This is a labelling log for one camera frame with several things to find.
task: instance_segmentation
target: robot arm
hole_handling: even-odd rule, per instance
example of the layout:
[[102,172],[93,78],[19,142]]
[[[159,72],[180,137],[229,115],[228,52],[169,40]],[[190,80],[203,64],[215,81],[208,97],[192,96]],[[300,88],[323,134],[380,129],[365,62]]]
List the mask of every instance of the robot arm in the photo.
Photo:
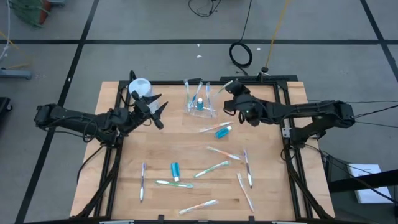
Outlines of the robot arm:
[[162,105],[154,114],[150,112],[148,104],[158,99],[161,95],[139,98],[134,91],[132,98],[135,99],[133,110],[128,108],[109,109],[107,113],[88,114],[79,111],[65,109],[56,104],[49,104],[37,107],[35,116],[36,126],[40,129],[63,127],[82,133],[83,139],[96,138],[101,144],[114,147],[117,144],[117,136],[128,136],[146,120],[153,120],[157,128],[164,126],[160,121],[160,114],[166,107],[167,102]]
[[241,124],[245,121],[252,126],[260,122],[280,124],[286,118],[312,117],[313,123],[303,128],[291,128],[284,133],[295,147],[304,147],[307,139],[314,134],[322,136],[332,127],[348,128],[355,123],[351,105],[342,101],[283,105],[252,96],[250,90],[237,80],[228,85],[226,90],[233,94],[233,99],[225,101],[224,111],[230,115],[239,111]]

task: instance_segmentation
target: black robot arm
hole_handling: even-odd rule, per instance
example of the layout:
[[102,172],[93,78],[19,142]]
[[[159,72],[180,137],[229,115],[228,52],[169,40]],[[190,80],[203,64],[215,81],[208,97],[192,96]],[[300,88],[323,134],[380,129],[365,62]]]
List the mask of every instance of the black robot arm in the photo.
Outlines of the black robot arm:
[[310,136],[325,134],[332,127],[348,128],[354,125],[353,109],[351,105],[342,101],[322,101],[299,105],[283,105],[258,99],[250,94],[238,80],[226,87],[226,91],[233,94],[233,99],[225,101],[224,111],[235,115],[239,111],[239,122],[247,121],[253,126],[260,122],[266,124],[280,124],[286,118],[312,117],[313,122],[303,128],[291,128],[284,133],[290,138],[295,147],[304,147]]
[[107,113],[88,114],[79,111],[65,109],[56,104],[48,104],[37,107],[35,116],[36,126],[47,130],[53,127],[63,127],[82,133],[83,140],[88,142],[96,138],[102,145],[114,147],[117,144],[117,137],[128,134],[144,123],[146,120],[153,120],[157,128],[162,129],[160,114],[166,107],[167,102],[162,105],[154,114],[150,112],[148,104],[158,99],[161,95],[139,98],[134,91],[131,94],[135,100],[129,111],[128,108],[109,109]]

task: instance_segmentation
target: gray floor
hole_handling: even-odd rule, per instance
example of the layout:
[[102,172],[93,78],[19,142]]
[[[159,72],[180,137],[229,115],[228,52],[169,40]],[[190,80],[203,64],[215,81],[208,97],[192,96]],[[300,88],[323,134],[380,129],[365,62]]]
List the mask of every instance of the gray floor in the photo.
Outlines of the gray floor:
[[[384,38],[398,39],[398,2],[367,2]],[[67,1],[64,8],[53,9],[41,29],[33,29],[12,16],[12,39],[78,40],[92,3],[93,0]],[[218,12],[202,19],[189,11],[187,1],[100,0],[87,39],[238,39],[248,3],[224,0]],[[203,4],[205,0],[197,0],[197,6]],[[245,38],[270,39],[282,8],[283,1],[253,0]],[[0,4],[0,31],[6,31],[4,4]],[[359,0],[297,0],[288,6],[277,38],[376,40],[376,35]],[[254,75],[264,66],[269,45],[249,46],[254,59],[247,71]],[[0,129],[1,223],[14,222],[43,145],[45,133],[33,123],[35,108],[58,101],[77,45],[21,44],[19,47],[33,56],[30,70],[34,76],[32,80],[0,80],[0,96],[11,97],[14,105],[14,111]],[[196,77],[217,80],[223,75],[235,75],[236,67],[230,62],[228,49],[229,44],[85,45],[65,107],[94,112],[101,82],[127,79],[131,69],[149,80]],[[398,45],[389,45],[389,49],[397,58]],[[241,60],[247,57],[239,49],[235,54]],[[25,57],[11,49],[0,67],[20,63],[25,63]],[[398,82],[380,45],[275,45],[269,68],[272,75],[298,75],[305,82],[308,98],[314,100],[398,100]],[[358,114],[390,105],[354,105],[354,111]],[[361,121],[398,126],[396,113],[389,110]],[[396,136],[396,128],[357,124],[349,129],[330,130],[320,140],[320,146],[346,161],[376,163],[382,170],[392,170],[398,168]],[[56,134],[27,222],[68,217],[84,149],[81,139]],[[338,214],[347,209],[344,207],[347,197],[333,194]],[[394,223],[392,217],[372,212],[365,218]]]

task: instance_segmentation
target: yellow cable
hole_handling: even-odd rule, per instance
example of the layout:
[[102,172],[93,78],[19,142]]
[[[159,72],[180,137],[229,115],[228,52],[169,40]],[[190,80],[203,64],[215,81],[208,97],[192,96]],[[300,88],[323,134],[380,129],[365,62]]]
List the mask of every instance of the yellow cable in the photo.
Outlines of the yellow cable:
[[11,44],[11,46],[15,47],[15,49],[17,49],[20,53],[22,53],[22,55],[28,60],[28,63],[13,65],[13,66],[8,67],[7,69],[30,66],[30,64],[32,62],[32,58],[29,55],[27,55],[22,49],[20,49],[16,44],[14,44],[11,40],[9,40],[3,32],[0,31],[0,35],[2,35]]
[[282,19],[284,18],[285,11],[286,11],[286,8],[287,8],[287,5],[289,4],[289,2],[290,2],[290,0],[286,0],[286,1],[285,1],[285,6],[284,6],[284,8],[283,8],[283,10],[282,10],[282,12],[281,12],[281,14],[280,14],[280,16],[279,16],[279,21],[278,21],[278,24],[276,25],[274,35],[272,35],[271,46],[269,47],[269,51],[268,51],[268,57],[267,57],[267,62],[266,62],[266,68],[268,68],[268,63],[269,63],[269,59],[270,59],[270,57],[271,57],[272,47],[274,46],[274,40],[275,40],[275,37],[276,37],[276,33],[278,33],[278,30],[279,30],[280,25],[281,25],[281,23],[282,23]]

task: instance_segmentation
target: wooden tabletop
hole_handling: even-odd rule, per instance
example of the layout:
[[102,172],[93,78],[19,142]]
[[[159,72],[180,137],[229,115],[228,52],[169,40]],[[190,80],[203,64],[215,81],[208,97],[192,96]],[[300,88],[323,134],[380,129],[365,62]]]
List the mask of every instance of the wooden tabletop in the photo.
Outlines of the wooden tabletop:
[[[117,87],[118,82],[103,82],[95,113],[105,113],[109,108],[113,108]],[[292,104],[307,102],[302,82],[288,82],[288,87]],[[219,86],[213,86],[214,91],[218,88]],[[257,98],[275,101],[272,86],[248,88]],[[191,86],[191,93],[195,89],[196,86]],[[218,117],[215,119],[184,114],[183,85],[154,86],[154,91],[162,94],[160,104],[169,102],[162,114],[164,129],[159,131],[154,125],[140,126],[129,137],[124,138],[113,219],[155,220],[158,215],[163,214],[166,220],[248,220],[249,215],[254,215],[259,221],[295,220],[286,165],[280,158],[283,145],[279,126],[260,124],[258,127],[252,127],[247,123],[239,124],[238,116],[229,116],[222,111],[223,102],[232,99],[225,91],[218,101],[214,102],[215,108],[219,109]],[[232,131],[223,139],[217,140],[214,131],[198,133],[201,128],[225,121],[233,121],[234,124]],[[310,122],[310,118],[295,119],[296,126],[305,126]],[[307,144],[318,147],[316,140],[308,140]],[[249,188],[243,162],[229,160],[222,154],[207,150],[207,146],[238,155],[242,155],[243,149],[246,148],[254,178],[253,188]],[[97,148],[98,142],[89,143],[85,159]],[[105,150],[82,170],[71,215],[80,212],[98,189],[104,155]],[[309,147],[304,148],[302,159],[308,189],[326,212],[334,216],[319,153]],[[231,161],[231,165],[193,178],[196,173],[226,160]],[[146,162],[147,170],[145,197],[140,203],[142,162]],[[155,184],[155,180],[172,181],[172,162],[180,164],[181,182],[193,184],[193,189]],[[244,178],[244,185],[254,204],[254,213],[239,186],[237,172]],[[304,217],[301,193],[298,194]],[[102,214],[107,199],[108,192],[104,195]],[[219,204],[185,215],[178,214],[181,209],[213,199],[217,199]]]

